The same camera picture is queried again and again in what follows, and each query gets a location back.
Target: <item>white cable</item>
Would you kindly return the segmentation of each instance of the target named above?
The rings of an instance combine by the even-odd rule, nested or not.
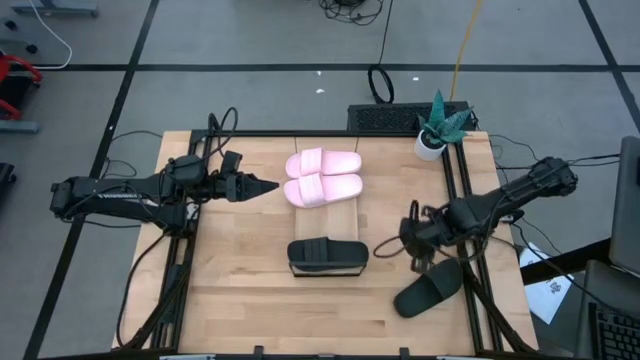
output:
[[[71,46],[69,46],[69,44],[67,44],[66,41],[62,40],[62,38],[60,38],[60,36],[58,36],[58,34],[53,32],[53,30],[51,30],[51,28],[48,27],[47,24],[44,23],[44,21],[40,17],[40,13],[38,13],[38,9],[36,8],[36,5],[33,3],[33,0],[29,0],[29,2],[31,3],[31,7],[33,8],[33,12],[36,14],[36,17],[38,18],[38,20],[40,20],[40,23],[42,24],[42,26],[44,26],[45,29],[49,30],[51,35],[53,35],[56,39],[58,39],[58,41],[60,41],[62,43],[62,45],[66,46],[67,49],[69,50],[69,57],[67,58],[67,61],[64,62],[64,64],[62,64],[60,66],[34,66],[34,68],[36,68],[38,70],[61,70],[61,69],[66,68],[67,65],[69,65],[69,63],[71,62],[71,58],[73,57],[73,49],[71,49]]]

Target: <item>pink slide sandal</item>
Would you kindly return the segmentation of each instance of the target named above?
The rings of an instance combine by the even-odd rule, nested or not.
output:
[[[323,148],[302,150],[287,160],[287,175],[292,179],[320,173],[342,175],[360,171],[362,159],[351,151],[329,151]]]
[[[284,195],[301,208],[313,208],[354,198],[362,192],[362,179],[356,174],[302,176],[284,184]]]

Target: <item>black slipper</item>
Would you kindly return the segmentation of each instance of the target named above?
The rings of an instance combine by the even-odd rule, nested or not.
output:
[[[287,255],[291,266],[304,272],[318,272],[364,268],[369,260],[369,249],[360,241],[335,241],[321,237],[293,241],[287,247]]]
[[[458,260],[446,259],[396,295],[393,306],[400,316],[414,317],[448,299],[461,286],[462,267]]]

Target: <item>green plant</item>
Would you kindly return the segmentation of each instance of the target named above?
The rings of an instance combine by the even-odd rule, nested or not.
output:
[[[440,90],[436,93],[429,114],[429,121],[418,115],[420,119],[420,128],[424,130],[433,145],[440,146],[444,144],[456,143],[467,136],[464,130],[460,130],[464,122],[471,114],[471,109],[457,112],[448,118],[444,117],[444,100]]]

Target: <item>wooden tabletop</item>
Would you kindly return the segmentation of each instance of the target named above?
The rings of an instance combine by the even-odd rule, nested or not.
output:
[[[157,170],[169,157],[187,153],[189,136],[164,134]],[[449,201],[441,160],[418,159],[414,141],[233,138],[226,149],[243,154],[241,171],[277,181],[281,187],[244,203],[216,200],[203,206],[179,351],[247,354],[263,345],[267,354],[396,355],[400,347],[408,347],[412,355],[473,354],[464,290],[412,319],[396,314],[393,297],[418,277],[404,252],[390,259],[371,256],[364,273],[353,278],[294,278],[288,266],[286,248],[296,240],[296,211],[282,185],[288,180],[284,164],[296,149],[353,151],[357,144],[364,182],[357,199],[359,239],[337,240],[360,240],[371,251],[397,235],[411,200],[434,207]],[[470,133],[464,148],[473,192],[483,194],[499,186],[487,134]],[[450,151],[461,194],[455,149]],[[218,168],[220,161],[212,157],[210,169]],[[135,258],[159,235],[157,227],[143,225]],[[512,241],[506,225],[498,226],[494,235]],[[125,341],[158,301],[168,244],[165,240],[149,253],[133,277],[121,326]],[[515,252],[492,240],[485,255],[496,305],[524,341],[537,348]],[[490,349],[486,313],[477,303],[484,347]]]

